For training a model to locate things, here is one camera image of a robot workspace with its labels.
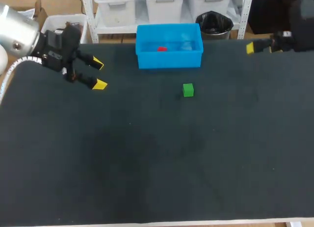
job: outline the black table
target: black table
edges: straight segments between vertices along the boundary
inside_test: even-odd
[[[314,52],[204,44],[202,67],[141,71],[86,45],[90,91],[34,63],[0,107],[0,226],[314,216]],[[195,96],[182,97],[183,83]]]

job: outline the red object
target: red object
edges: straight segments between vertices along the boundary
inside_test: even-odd
[[[163,51],[167,51],[168,48],[167,47],[158,47],[158,52],[163,52]]]

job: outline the metal shelf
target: metal shelf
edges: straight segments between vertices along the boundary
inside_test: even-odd
[[[137,0],[136,1],[136,24],[129,25],[129,26],[119,26],[119,27],[106,27],[101,19],[100,10],[97,10],[96,14],[96,32],[97,34],[115,34],[115,33],[136,33],[138,25],[148,25],[148,11],[146,2],[144,0]],[[233,29],[240,28],[240,19],[241,16],[238,12],[238,8],[235,4],[235,0],[230,0],[229,8],[227,11],[227,16],[232,19],[234,22]],[[191,13],[188,9],[187,4],[184,2],[182,6],[182,14],[181,14],[181,23],[188,24],[193,23]]]
[[[247,20],[250,12],[252,0],[243,0],[242,13],[240,15],[238,7],[236,5],[236,0],[231,0],[229,3],[227,16],[234,22],[234,28],[239,30],[238,39],[244,38],[244,33],[246,30]],[[96,16],[93,14],[93,0],[83,0],[86,15],[88,17],[88,24],[90,28],[90,33],[92,36],[93,43],[98,43],[98,34],[118,34],[118,33],[136,33],[138,25],[149,24],[148,11],[145,0],[136,1],[136,24],[129,26],[119,26],[119,27],[107,27],[104,25],[100,10],[97,10]],[[181,23],[193,23],[190,11],[186,2],[183,3]]]

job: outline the green cube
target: green cube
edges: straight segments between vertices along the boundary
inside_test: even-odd
[[[184,97],[193,97],[194,96],[194,87],[192,83],[183,84],[183,95]]]

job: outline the white storage bin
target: white storage bin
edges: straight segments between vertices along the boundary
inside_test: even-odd
[[[176,24],[181,22],[183,0],[146,0],[151,24]]]
[[[41,29],[42,33],[45,33],[47,30],[55,31],[58,28],[65,28],[66,23],[79,23],[83,26],[82,36],[80,39],[81,44],[88,43],[87,29],[88,22],[87,16],[84,14],[77,15],[53,15],[49,16]]]
[[[135,24],[135,0],[94,0],[108,27]]]
[[[194,21],[199,15],[209,11],[226,15],[229,3],[230,0],[189,0],[189,6]]]

